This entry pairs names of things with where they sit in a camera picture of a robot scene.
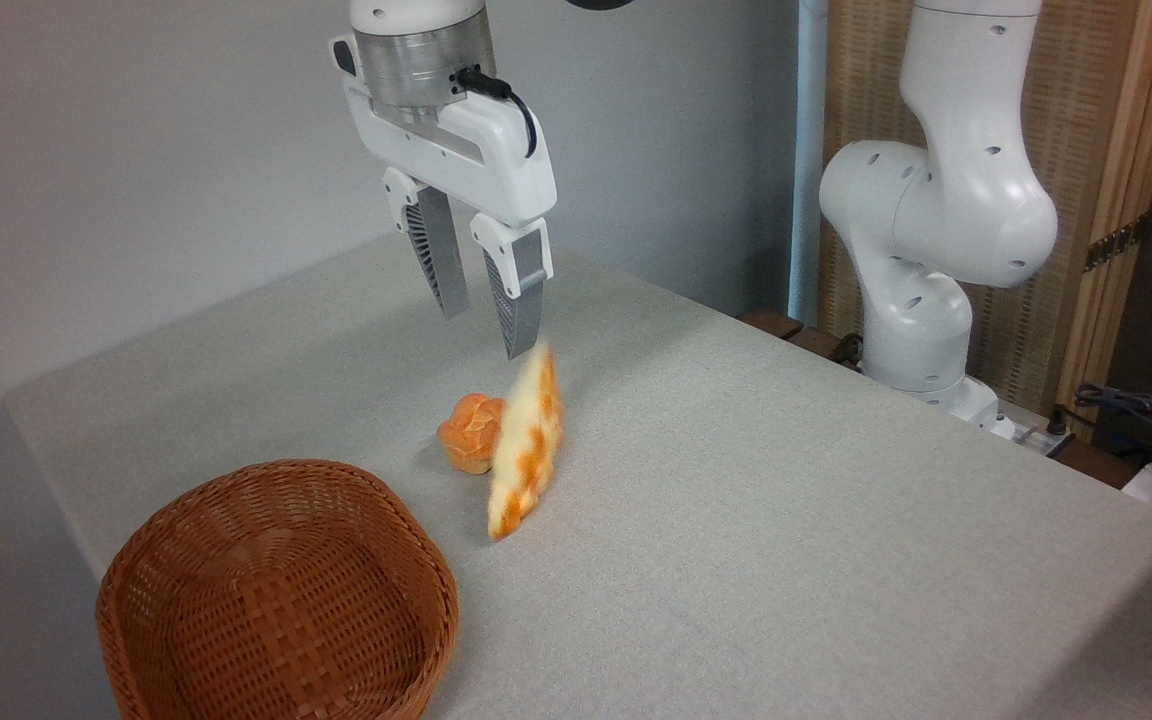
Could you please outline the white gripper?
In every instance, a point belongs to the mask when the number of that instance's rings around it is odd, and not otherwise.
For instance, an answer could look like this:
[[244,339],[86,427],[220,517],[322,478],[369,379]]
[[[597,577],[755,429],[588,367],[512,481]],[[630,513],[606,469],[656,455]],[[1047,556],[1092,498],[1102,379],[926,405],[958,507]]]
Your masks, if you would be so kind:
[[355,37],[334,38],[332,55],[362,143],[389,167],[382,183],[393,222],[410,238],[444,318],[470,306],[449,195],[480,211],[470,229],[506,354],[526,354],[541,329],[544,283],[554,275],[541,217],[556,205],[556,179],[539,118],[499,88],[465,86],[485,77],[472,65],[435,74],[442,105],[397,108],[381,103],[379,83],[365,77]]

